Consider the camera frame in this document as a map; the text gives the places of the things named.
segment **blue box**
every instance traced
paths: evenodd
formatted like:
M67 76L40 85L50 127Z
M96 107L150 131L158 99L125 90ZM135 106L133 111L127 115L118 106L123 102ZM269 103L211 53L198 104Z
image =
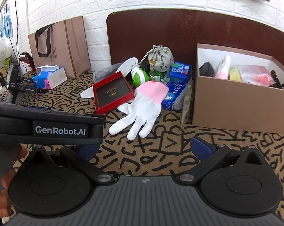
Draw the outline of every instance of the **blue box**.
M186 87L186 84L178 84L174 82L168 82L166 86L169 88L168 94L162 101L162 109L171 111L173 110L173 104L175 100Z
M175 62L170 73L170 81L174 83L188 84L191 75L191 65Z

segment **shopping bag handle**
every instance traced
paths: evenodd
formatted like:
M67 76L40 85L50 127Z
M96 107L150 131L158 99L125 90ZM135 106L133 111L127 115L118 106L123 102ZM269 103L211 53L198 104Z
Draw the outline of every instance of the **shopping bag handle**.
M47 58L49 54L51 53L51 43L50 43L50 28L53 24L46 25L36 31L36 50L38 51L39 57L41 58ZM46 47L47 47L47 53L41 53L39 52L39 46L38 46L38 38L41 34L43 34L47 30L47 37L46 37Z

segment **green plastic bottle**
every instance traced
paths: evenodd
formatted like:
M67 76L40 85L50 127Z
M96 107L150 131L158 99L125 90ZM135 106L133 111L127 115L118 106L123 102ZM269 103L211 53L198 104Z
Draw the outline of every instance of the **green plastic bottle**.
M157 70L150 71L147 74L149 76L149 80L155 80L155 81L160 82L163 79L161 72Z

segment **patterned carpet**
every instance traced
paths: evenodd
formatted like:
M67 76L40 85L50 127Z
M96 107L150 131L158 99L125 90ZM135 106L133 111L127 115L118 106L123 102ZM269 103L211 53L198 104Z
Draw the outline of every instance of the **patterned carpet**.
M94 101L80 98L80 93L92 85L92 73L86 72L77 79L68 79L48 94L27 93L22 104L48 107L54 111L93 113ZM181 130L181 112L162 110L148 137L128 141L126 136L129 128L117 135L108 133L109 127L124 115L116 109L106 114L103 143L97 156L91 160L114 177L119 174L170 175L189 170L199 163L190 151L190 140L198 135L209 143L226 144L236 150L255 145L284 188L284 135L194 127L191 120ZM56 148L58 147L47 147L49 150ZM21 162L17 161L15 168L20 167ZM284 220L284 195L276 214Z

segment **human hand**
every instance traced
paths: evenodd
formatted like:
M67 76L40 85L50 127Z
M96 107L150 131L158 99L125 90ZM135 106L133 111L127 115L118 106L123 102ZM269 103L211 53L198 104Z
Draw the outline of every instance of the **human hand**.
M27 149L22 146L21 152L17 159L22 159L27 155ZM16 171L12 168L9 172L5 173L1 179L3 190L0 192L0 218L8 217L11 210L11 201L8 197L8 187L14 178Z

